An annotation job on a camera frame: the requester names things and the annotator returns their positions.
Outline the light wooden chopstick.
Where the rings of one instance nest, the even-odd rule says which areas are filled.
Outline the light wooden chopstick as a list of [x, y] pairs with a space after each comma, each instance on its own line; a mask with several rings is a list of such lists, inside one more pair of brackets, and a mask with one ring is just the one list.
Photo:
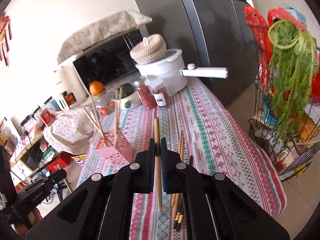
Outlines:
[[155, 179], [158, 211], [162, 213], [162, 166], [161, 166], [161, 148], [160, 148], [160, 132], [159, 132], [159, 118], [155, 117], [153, 120], [154, 127], [154, 141], [155, 141]]

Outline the floral microwave cover cloth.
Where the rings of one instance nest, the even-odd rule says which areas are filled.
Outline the floral microwave cover cloth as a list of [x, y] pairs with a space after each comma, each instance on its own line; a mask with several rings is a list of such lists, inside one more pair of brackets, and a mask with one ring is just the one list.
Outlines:
[[106, 16], [73, 33], [62, 44], [57, 62], [61, 64], [100, 42], [121, 36], [152, 22], [152, 18], [133, 10], [124, 10]]

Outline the patterned red green tablecloth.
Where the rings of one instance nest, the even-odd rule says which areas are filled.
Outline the patterned red green tablecloth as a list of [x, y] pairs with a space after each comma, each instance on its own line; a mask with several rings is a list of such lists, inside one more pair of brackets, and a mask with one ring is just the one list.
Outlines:
[[[189, 78], [168, 107], [148, 111], [140, 105], [121, 111], [120, 131], [131, 144], [134, 158], [149, 148], [155, 116], [168, 149], [177, 152], [182, 131], [184, 162], [189, 163], [192, 155], [193, 167], [199, 172], [223, 173], [273, 218], [284, 211], [287, 197], [267, 154], [198, 78]], [[95, 131], [77, 187], [94, 173], [108, 176], [119, 170], [95, 151], [99, 140], [100, 133]], [[187, 239], [184, 224], [179, 232], [173, 229], [171, 199], [163, 194], [159, 214], [155, 193], [135, 194], [129, 239]]]

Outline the white bowl with greens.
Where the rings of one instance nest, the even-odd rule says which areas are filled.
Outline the white bowl with greens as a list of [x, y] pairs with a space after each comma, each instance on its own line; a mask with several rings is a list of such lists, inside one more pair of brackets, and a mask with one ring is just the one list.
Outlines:
[[125, 83], [120, 86], [122, 88], [120, 109], [128, 111], [140, 106], [141, 100], [140, 97], [133, 85], [130, 83]]

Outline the red plastic bag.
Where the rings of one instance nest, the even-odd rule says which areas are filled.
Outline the red plastic bag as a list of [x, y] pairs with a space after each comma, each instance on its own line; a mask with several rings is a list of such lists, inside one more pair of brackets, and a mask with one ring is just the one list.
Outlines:
[[272, 44], [267, 35], [269, 25], [261, 13], [250, 5], [244, 7], [244, 14], [247, 25], [252, 31], [260, 50], [258, 69], [260, 85], [263, 88], [267, 88], [270, 71], [269, 64], [273, 53]]

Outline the black microwave oven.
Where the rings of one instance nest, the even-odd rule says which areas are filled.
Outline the black microwave oven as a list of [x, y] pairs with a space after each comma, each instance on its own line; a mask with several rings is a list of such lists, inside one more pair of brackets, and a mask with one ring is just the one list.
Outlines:
[[70, 56], [56, 69], [63, 94], [73, 94], [79, 104], [89, 94], [89, 85], [99, 81], [107, 85], [137, 71], [130, 50], [143, 40], [139, 29], [98, 44]]

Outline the red goji jar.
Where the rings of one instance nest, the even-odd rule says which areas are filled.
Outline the red goji jar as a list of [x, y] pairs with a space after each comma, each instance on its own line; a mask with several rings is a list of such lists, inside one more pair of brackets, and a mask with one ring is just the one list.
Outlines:
[[133, 81], [133, 86], [135, 87], [136, 92], [138, 93], [138, 96], [145, 109], [151, 110], [157, 106], [155, 98], [151, 94], [149, 87], [144, 79]]

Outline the green leafy vegetable bunch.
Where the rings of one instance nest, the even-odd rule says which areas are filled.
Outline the green leafy vegetable bunch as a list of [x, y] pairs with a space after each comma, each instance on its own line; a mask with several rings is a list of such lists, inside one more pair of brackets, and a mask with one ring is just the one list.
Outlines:
[[311, 83], [318, 72], [316, 45], [307, 30], [290, 20], [270, 26], [268, 38], [273, 47], [270, 65], [277, 73], [272, 106], [277, 116], [278, 137], [288, 143], [298, 135], [299, 124], [311, 94]]

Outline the clear glass jar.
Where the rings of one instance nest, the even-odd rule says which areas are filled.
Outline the clear glass jar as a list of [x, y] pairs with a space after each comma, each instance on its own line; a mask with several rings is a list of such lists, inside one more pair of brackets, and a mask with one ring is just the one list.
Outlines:
[[93, 96], [96, 110], [100, 115], [106, 116], [114, 111], [115, 92], [116, 90], [113, 88], [105, 89], [105, 91], [99, 95]]

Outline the floral cloth bundle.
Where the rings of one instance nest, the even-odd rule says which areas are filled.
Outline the floral cloth bundle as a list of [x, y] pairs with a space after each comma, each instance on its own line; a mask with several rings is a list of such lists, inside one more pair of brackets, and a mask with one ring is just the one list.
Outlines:
[[44, 128], [44, 139], [57, 152], [63, 151], [73, 155], [87, 152], [95, 127], [84, 110], [91, 117], [94, 116], [93, 107], [80, 106], [69, 111], [61, 111], [53, 123]]

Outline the dark grey refrigerator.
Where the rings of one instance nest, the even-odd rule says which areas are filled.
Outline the dark grey refrigerator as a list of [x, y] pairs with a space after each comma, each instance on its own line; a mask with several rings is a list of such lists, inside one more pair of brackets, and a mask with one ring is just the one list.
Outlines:
[[257, 45], [246, 22], [248, 0], [135, 0], [152, 22], [150, 34], [160, 34], [169, 49], [180, 49], [185, 63], [225, 67], [226, 79], [203, 83], [223, 105], [233, 102], [258, 73]]

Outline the orange fruit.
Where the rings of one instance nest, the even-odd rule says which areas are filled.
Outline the orange fruit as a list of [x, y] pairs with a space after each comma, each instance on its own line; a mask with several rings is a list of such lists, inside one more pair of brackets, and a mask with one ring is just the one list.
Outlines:
[[105, 91], [104, 85], [99, 81], [92, 81], [89, 85], [89, 92], [92, 96], [98, 96]]

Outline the black gold-tipped chopstick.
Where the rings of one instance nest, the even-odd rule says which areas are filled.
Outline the black gold-tipped chopstick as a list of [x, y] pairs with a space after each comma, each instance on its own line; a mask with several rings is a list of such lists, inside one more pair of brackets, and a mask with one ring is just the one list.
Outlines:
[[176, 227], [176, 231], [179, 232], [180, 229], [181, 229], [181, 225], [182, 225], [182, 222], [183, 222], [183, 219], [184, 219], [184, 202], [182, 200], [181, 202], [181, 212], [180, 212], [180, 216], [178, 218], [178, 223], [177, 223], [177, 227]]
[[174, 229], [176, 230], [176, 227], [177, 227], [177, 223], [178, 223], [178, 218], [179, 218], [179, 216], [180, 216], [180, 212], [181, 212], [181, 202], [182, 202], [182, 200], [183, 200], [183, 195], [181, 195], [181, 197], [180, 197], [180, 202], [179, 202], [179, 206], [178, 206], [178, 211], [177, 211], [177, 213], [176, 213], [176, 218], [175, 218], [175, 220], [174, 220]]

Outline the pink perforated utensil holder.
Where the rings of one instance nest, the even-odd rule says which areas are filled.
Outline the pink perforated utensil holder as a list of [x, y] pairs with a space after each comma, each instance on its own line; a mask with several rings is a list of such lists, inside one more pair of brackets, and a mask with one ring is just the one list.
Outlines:
[[121, 168], [133, 161], [134, 150], [125, 136], [118, 132], [114, 137], [114, 131], [104, 132], [105, 140], [100, 138], [95, 150], [109, 165]]

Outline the red labelled spice jar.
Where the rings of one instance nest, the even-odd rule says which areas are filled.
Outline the red labelled spice jar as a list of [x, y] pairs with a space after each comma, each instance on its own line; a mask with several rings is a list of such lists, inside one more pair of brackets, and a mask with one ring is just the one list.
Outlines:
[[165, 83], [162, 79], [152, 77], [148, 79], [148, 85], [159, 108], [165, 108], [171, 104], [171, 97], [169, 96]]

